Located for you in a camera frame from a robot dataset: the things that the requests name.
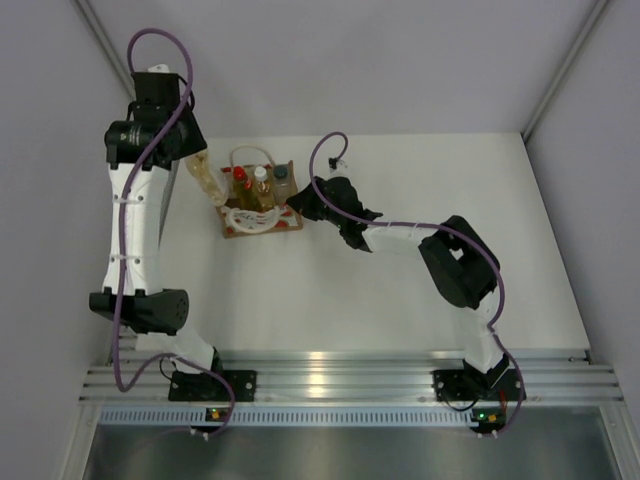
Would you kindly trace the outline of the burlap watermelon canvas bag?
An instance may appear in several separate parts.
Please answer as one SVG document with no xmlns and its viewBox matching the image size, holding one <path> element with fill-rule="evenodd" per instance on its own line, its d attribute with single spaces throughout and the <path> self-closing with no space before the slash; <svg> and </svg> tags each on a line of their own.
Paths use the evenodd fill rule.
<svg viewBox="0 0 640 480">
<path fill-rule="evenodd" d="M 266 160 L 262 163 L 244 164 L 235 161 L 235 156 L 242 150 L 254 150 L 262 154 Z M 263 212 L 260 209 L 260 205 L 256 199 L 254 193 L 254 169 L 256 166 L 263 166 L 267 169 L 269 175 L 269 181 L 273 188 L 273 168 L 279 164 L 287 164 L 289 166 L 289 172 L 291 174 L 291 191 L 290 196 L 298 193 L 298 187 L 296 184 L 294 165 L 292 161 L 287 163 L 277 163 L 271 153 L 265 148 L 253 145 L 253 144 L 240 144 L 234 147 L 229 153 L 229 166 L 221 168 L 227 180 L 229 187 L 229 198 L 225 205 L 217 207 L 216 212 L 218 218 L 222 224 L 222 235 L 224 238 L 239 238 L 246 236 L 257 236 L 261 234 L 280 233 L 289 231 L 299 231 L 303 228 L 303 220 L 300 215 L 295 213 L 290 207 L 284 204 L 279 204 L 276 201 L 276 207 L 267 212 Z M 233 189 L 233 177 L 232 171 L 235 166 L 243 167 L 249 178 L 251 179 L 252 191 L 255 197 L 256 210 L 243 210 L 240 207 L 238 198 Z"/>
</svg>

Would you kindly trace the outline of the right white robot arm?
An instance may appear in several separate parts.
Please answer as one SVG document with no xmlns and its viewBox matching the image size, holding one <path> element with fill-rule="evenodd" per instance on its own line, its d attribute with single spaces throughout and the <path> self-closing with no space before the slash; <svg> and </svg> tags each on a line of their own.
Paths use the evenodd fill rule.
<svg viewBox="0 0 640 480">
<path fill-rule="evenodd" d="M 344 176 L 314 177 L 286 204 L 308 220 L 330 222 L 355 250 L 424 262 L 438 293 L 465 312 L 459 322 L 463 367 L 456 383 L 441 387 L 439 395 L 460 401 L 496 394 L 510 364 L 495 330 L 504 309 L 504 282 L 499 261 L 463 217 L 453 215 L 435 225 L 383 221 L 381 213 L 363 206 Z"/>
</svg>

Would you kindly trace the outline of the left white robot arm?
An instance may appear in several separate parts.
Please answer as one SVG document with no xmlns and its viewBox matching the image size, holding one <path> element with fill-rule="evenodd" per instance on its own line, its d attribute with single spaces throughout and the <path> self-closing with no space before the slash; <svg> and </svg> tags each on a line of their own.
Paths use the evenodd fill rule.
<svg viewBox="0 0 640 480">
<path fill-rule="evenodd" d="M 107 271 L 90 310 L 148 335 L 154 347 L 193 374 L 191 387 L 207 400 L 226 386 L 219 354 L 187 324 L 189 296 L 164 287 L 160 243 L 165 190 L 175 164 L 208 172 L 208 145 L 193 112 L 187 79 L 160 64 L 132 75 L 135 98 L 127 116 L 104 136 L 112 194 Z"/>
</svg>

